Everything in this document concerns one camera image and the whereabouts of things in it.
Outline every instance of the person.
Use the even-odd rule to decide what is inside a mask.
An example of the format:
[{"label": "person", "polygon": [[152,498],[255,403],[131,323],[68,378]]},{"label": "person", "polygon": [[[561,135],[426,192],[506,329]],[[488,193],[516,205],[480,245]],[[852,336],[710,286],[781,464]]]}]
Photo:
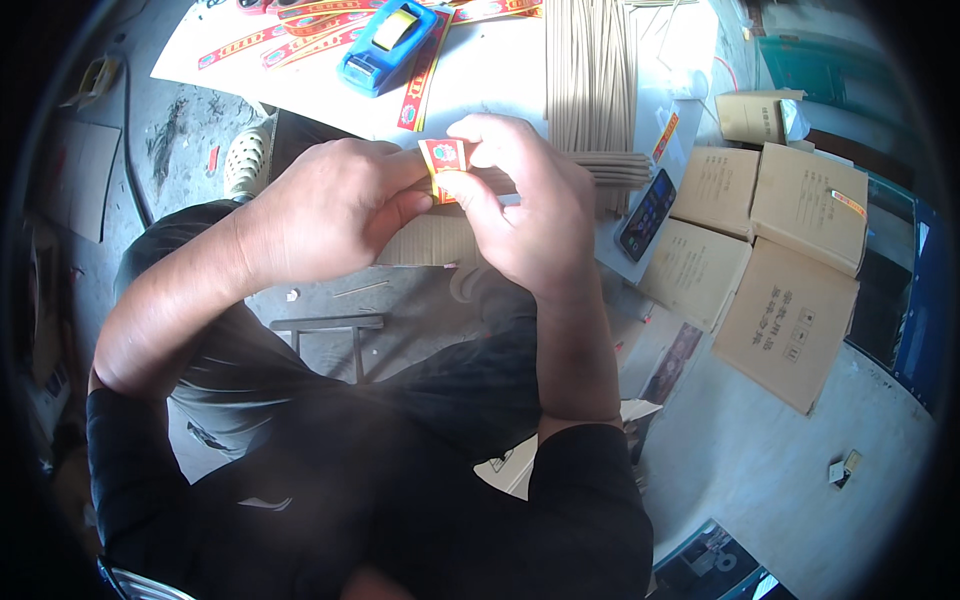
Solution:
[{"label": "person", "polygon": [[[407,189],[427,173],[417,151],[317,145],[252,201],[191,206],[132,244],[87,400],[113,564],[203,599],[645,595],[653,532],[619,417],[592,178],[525,121],[473,114],[447,133],[521,197],[437,175],[494,267],[469,294],[490,335],[384,381],[310,371],[243,298],[371,265],[431,205]],[[257,148],[241,149],[249,172]],[[235,460],[189,485],[167,397]],[[474,473],[534,433],[528,501]]]}]

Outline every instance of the blue tape dispenser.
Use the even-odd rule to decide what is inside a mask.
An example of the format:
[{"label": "blue tape dispenser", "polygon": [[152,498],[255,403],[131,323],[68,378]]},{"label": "blue tape dispenser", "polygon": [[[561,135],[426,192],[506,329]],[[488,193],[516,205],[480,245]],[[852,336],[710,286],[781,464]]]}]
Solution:
[{"label": "blue tape dispenser", "polygon": [[376,98],[436,23],[433,11],[412,0],[389,0],[350,46],[337,65],[337,75],[361,94]]}]

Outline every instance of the hand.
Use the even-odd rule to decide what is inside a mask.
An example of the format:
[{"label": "hand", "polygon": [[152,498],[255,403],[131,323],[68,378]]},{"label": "hand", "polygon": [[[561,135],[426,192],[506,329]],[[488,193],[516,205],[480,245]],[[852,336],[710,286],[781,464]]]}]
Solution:
[{"label": "hand", "polygon": [[446,171],[437,184],[457,198],[480,253],[537,300],[567,301],[596,279],[593,176],[521,119],[472,114],[446,133],[479,142],[478,168],[499,167],[516,184],[520,204],[503,206],[471,173]]},{"label": "hand", "polygon": [[234,211],[251,276],[267,287],[369,267],[395,233],[433,205],[428,195],[406,190],[426,175],[420,151],[402,152],[390,142],[313,146]]}]

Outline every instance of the black cable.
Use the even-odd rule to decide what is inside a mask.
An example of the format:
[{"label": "black cable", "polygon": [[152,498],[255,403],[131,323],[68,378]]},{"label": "black cable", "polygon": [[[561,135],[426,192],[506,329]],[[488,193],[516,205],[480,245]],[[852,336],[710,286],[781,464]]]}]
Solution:
[{"label": "black cable", "polygon": [[133,196],[133,206],[136,208],[136,215],[140,218],[140,225],[146,230],[154,224],[154,215],[150,208],[144,202],[143,190],[140,189],[140,181],[133,172],[133,161],[130,158],[130,63],[127,61],[127,55],[120,55],[123,62],[124,73],[124,91],[123,91],[123,171],[127,176],[127,186],[130,188],[130,194]]}]

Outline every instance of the shirt sleeve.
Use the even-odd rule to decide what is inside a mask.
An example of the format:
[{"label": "shirt sleeve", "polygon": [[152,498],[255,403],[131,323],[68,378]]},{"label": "shirt sleeve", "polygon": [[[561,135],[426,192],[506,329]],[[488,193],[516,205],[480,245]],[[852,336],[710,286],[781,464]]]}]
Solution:
[{"label": "shirt sleeve", "polygon": [[564,560],[571,578],[588,564],[626,594],[620,597],[643,597],[653,568],[653,527],[623,431],[593,423],[550,436],[537,451],[528,497],[531,508],[554,523],[551,543],[571,557]]},{"label": "shirt sleeve", "polygon": [[145,401],[103,388],[86,399],[86,436],[97,529],[109,552],[125,533],[189,491],[163,419]]}]

